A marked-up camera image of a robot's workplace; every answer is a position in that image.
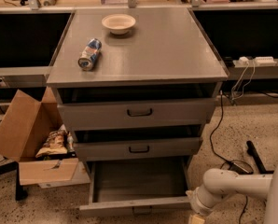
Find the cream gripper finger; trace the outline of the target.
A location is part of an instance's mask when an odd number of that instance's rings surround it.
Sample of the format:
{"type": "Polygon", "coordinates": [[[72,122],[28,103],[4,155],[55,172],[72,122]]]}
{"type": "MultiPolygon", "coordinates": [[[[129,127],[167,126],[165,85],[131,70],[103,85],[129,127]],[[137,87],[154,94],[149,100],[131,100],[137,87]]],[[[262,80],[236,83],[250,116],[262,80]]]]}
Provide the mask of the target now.
{"type": "Polygon", "coordinates": [[[204,224],[205,220],[203,217],[199,217],[198,215],[191,215],[188,219],[188,224],[204,224]]]}

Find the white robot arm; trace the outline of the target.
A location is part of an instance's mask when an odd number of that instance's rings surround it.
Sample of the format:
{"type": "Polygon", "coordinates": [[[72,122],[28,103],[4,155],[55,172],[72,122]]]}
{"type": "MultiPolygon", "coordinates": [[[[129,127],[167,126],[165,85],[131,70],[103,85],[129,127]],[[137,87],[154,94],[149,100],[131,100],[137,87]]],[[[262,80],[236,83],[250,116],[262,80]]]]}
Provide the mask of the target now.
{"type": "Polygon", "coordinates": [[[192,210],[202,217],[209,216],[217,204],[235,194],[264,199],[267,201],[264,224],[278,224],[278,165],[270,175],[239,175],[230,170],[209,169],[202,184],[186,194],[192,210]]]}

